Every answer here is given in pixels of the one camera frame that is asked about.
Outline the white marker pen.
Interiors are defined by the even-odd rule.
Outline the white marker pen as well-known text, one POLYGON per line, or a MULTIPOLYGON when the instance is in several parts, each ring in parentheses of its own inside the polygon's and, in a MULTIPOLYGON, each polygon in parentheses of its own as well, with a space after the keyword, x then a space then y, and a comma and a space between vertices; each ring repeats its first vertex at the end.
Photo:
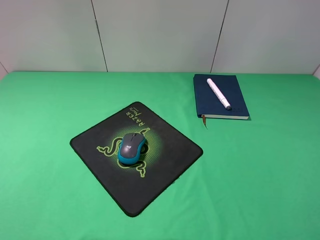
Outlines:
POLYGON ((220 91, 220 89, 217 87, 217 85, 212 81, 211 78, 208 78, 206 80, 207 84, 210 86, 211 90, 214 92, 214 94, 217 96, 221 104, 224 106, 224 108, 228 111, 232 109, 231 104, 228 102, 226 97, 223 95, 223 93, 220 91))

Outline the grey and teal computer mouse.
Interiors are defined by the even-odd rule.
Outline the grey and teal computer mouse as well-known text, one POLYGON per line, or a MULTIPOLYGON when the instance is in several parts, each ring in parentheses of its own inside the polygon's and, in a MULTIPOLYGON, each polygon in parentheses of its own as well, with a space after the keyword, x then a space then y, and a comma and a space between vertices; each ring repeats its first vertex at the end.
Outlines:
POLYGON ((118 160, 123 165, 134 165, 139 161, 142 146, 146 139, 140 133, 127 133, 122 138, 118 151, 118 160))

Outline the dark blue notebook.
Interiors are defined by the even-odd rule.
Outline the dark blue notebook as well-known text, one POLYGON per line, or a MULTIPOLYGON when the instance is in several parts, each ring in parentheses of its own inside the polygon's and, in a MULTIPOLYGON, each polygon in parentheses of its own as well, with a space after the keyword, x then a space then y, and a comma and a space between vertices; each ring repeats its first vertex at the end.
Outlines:
POLYGON ((196 114, 206 124, 208 118, 248 120, 250 114, 246 106, 238 79, 235 75, 195 74, 193 77, 196 114), (217 85, 231 105, 226 110, 207 83, 207 79, 217 85))

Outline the green tablecloth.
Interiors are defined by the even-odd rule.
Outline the green tablecloth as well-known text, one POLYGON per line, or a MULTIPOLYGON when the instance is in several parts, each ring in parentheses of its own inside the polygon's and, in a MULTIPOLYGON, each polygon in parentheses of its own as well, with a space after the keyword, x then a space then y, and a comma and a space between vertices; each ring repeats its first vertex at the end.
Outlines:
POLYGON ((197 117, 192 73, 12 72, 0 82, 3 240, 317 240, 320 81, 237 74, 250 120, 197 117), (139 101, 202 157, 128 217, 70 140, 139 101))

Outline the black green snake mouse pad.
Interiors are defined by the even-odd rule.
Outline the black green snake mouse pad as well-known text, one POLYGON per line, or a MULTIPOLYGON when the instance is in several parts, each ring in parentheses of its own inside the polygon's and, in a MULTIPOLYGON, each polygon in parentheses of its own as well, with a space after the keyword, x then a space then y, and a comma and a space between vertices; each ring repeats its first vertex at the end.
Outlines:
POLYGON ((203 150, 136 101, 70 140, 86 167, 130 217, 138 216, 202 155, 203 150), (126 134, 145 138, 138 161, 122 163, 126 134))

